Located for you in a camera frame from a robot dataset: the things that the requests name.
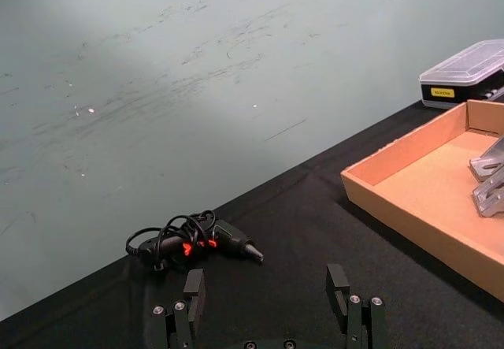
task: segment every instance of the black fabric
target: black fabric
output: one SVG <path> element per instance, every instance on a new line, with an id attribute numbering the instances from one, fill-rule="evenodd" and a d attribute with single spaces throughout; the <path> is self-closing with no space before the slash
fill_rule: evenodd
<path id="1" fill-rule="evenodd" d="M 392 347 L 504 347 L 504 304 L 352 205 L 339 176 L 437 114 L 417 103 L 219 208 L 265 263 L 199 263 L 200 347 L 284 337 L 344 347 L 324 291 L 329 262 L 357 294 L 384 298 Z M 152 306 L 178 299 L 184 281 L 122 258 L 3 321 L 0 347 L 149 347 Z"/>

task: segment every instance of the open cardboard box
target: open cardboard box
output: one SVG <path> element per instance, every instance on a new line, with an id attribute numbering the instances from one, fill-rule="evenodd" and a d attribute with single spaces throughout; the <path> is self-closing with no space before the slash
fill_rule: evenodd
<path id="1" fill-rule="evenodd" d="M 477 213 L 469 168 L 503 134 L 504 104 L 468 101 L 341 174 L 350 201 L 504 302 L 504 213 Z"/>

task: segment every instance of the light blue wall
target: light blue wall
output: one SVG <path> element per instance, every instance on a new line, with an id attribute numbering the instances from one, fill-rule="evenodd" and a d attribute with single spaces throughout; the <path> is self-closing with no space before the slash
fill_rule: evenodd
<path id="1" fill-rule="evenodd" d="M 418 100 L 501 1 L 0 0 L 0 319 Z"/>

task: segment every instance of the yellow label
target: yellow label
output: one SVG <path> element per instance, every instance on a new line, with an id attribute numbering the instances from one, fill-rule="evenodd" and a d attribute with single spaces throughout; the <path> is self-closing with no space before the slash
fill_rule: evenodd
<path id="1" fill-rule="evenodd" d="M 431 87 L 431 94 L 433 97 L 455 98 L 455 91 L 453 89 Z"/>

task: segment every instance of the clear plastic lid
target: clear plastic lid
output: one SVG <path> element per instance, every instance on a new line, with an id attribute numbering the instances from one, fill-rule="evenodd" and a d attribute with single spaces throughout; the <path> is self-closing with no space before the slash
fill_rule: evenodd
<path id="1" fill-rule="evenodd" d="M 423 84 L 477 84 L 504 68 L 504 39 L 485 40 L 420 76 Z"/>

